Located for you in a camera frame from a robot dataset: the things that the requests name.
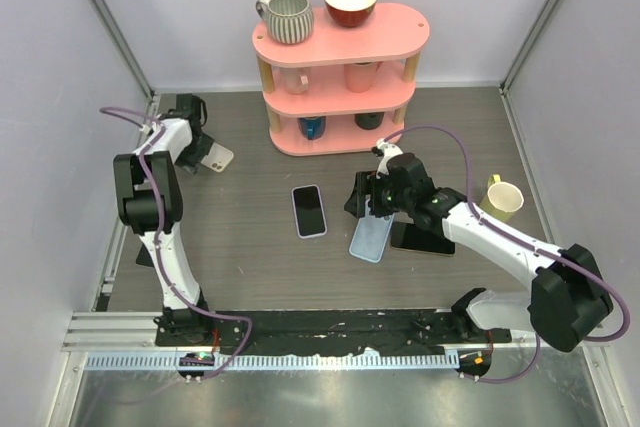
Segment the beige phone case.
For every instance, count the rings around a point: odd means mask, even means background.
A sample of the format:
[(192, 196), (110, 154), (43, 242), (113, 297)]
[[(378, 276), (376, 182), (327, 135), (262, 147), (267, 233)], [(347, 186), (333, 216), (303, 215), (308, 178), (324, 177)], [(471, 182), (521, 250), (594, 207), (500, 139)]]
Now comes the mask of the beige phone case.
[(201, 159), (200, 164), (213, 172), (223, 172), (234, 159), (234, 153), (219, 144), (214, 142), (209, 152)]

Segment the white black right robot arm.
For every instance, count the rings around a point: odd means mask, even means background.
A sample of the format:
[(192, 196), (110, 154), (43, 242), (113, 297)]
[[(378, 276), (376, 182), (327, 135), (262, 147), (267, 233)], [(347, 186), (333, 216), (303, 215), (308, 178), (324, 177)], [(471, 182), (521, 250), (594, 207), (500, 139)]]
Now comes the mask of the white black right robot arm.
[(551, 347), (572, 351), (612, 312), (610, 294), (591, 252), (533, 239), (469, 204), (462, 193), (433, 184), (411, 153), (383, 160), (380, 171), (359, 171), (344, 209), (356, 218), (402, 212), (438, 239), (465, 246), (501, 267), (524, 291), (468, 292), (456, 303), (451, 327), (472, 342), (486, 330), (528, 330)]

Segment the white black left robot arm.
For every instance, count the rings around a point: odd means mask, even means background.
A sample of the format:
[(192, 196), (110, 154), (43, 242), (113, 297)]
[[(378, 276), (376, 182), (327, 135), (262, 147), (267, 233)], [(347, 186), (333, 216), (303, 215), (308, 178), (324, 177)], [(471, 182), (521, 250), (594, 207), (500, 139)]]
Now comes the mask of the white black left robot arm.
[(162, 314), (154, 319), (165, 338), (161, 343), (200, 346), (212, 336), (213, 319), (182, 243), (184, 205), (176, 169), (195, 173), (213, 146), (203, 132), (206, 103), (195, 94), (179, 94), (174, 108), (146, 120), (144, 143), (113, 160), (118, 215), (141, 240), (161, 284)]

